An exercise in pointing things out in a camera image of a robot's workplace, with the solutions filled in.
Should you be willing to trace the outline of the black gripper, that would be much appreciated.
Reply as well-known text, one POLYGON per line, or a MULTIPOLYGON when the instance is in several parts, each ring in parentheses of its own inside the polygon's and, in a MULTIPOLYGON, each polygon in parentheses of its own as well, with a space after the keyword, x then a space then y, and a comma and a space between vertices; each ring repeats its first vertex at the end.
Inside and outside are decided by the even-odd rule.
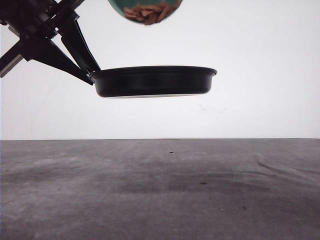
POLYGON ((35 60, 92 86, 85 72, 101 68, 75 20, 75 9, 81 4, 81 0, 2 0, 0 23, 19 40, 0 58, 0 76, 4 77, 21 60, 35 60), (78 66, 52 41, 58 31, 78 66))

